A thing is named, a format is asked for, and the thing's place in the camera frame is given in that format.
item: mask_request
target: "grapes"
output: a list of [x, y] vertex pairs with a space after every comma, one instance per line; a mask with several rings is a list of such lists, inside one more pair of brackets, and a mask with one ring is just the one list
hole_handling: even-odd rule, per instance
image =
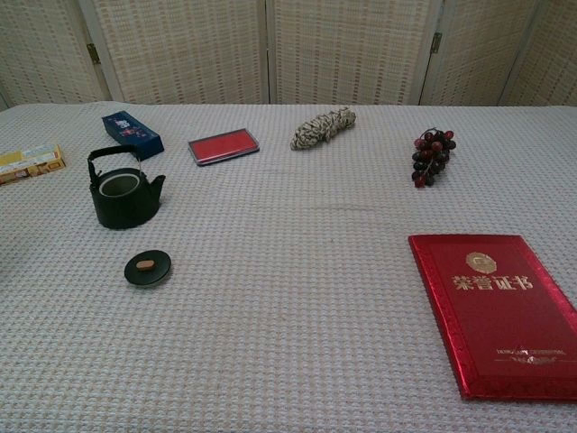
[[453, 137], [453, 131], [431, 128], [414, 141], [417, 152], [413, 153], [415, 171], [411, 179], [415, 187], [432, 187], [435, 184], [435, 175], [444, 170], [451, 159], [451, 151], [457, 147]]

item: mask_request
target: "red certificate folder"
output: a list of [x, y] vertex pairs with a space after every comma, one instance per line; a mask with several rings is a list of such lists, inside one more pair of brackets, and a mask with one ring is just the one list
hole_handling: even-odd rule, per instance
[[408, 241], [464, 399], [577, 401], [577, 312], [522, 237]]

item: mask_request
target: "cast iron teapot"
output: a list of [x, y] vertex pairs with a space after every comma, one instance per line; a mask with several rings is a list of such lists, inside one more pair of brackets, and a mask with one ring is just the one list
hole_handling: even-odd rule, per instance
[[98, 221], [108, 228], [131, 228], [145, 223], [159, 210], [159, 198], [165, 176], [158, 176], [152, 183], [139, 169], [117, 169], [103, 175], [96, 174], [95, 158], [116, 153], [136, 152], [133, 145], [106, 147], [88, 156], [90, 193]]

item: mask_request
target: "teapot handle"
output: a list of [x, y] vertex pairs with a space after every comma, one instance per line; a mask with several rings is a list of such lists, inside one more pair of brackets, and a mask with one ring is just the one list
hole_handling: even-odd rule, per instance
[[103, 149], [92, 151], [88, 155], [88, 173], [90, 173], [91, 186], [97, 188], [99, 184], [98, 176], [96, 175], [96, 170], [94, 168], [94, 163], [92, 162], [93, 160], [95, 160], [96, 158], [100, 158], [101, 156], [114, 155], [116, 153], [127, 153], [127, 152], [136, 153], [136, 146], [134, 146], [133, 144], [126, 144], [122, 146], [105, 147]]

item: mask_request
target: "hinge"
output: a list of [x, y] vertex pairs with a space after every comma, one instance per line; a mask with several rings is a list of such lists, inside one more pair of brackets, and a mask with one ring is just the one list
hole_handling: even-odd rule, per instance
[[96, 51], [96, 47], [94, 43], [87, 43], [88, 54], [90, 54], [90, 59], [92, 60], [93, 65], [100, 64], [100, 58], [98, 57], [98, 51]]
[[440, 32], [435, 33], [435, 36], [433, 36], [433, 42], [431, 43], [431, 52], [435, 53], [435, 52], [439, 52], [439, 45], [441, 45], [441, 38], [443, 37], [443, 34]]

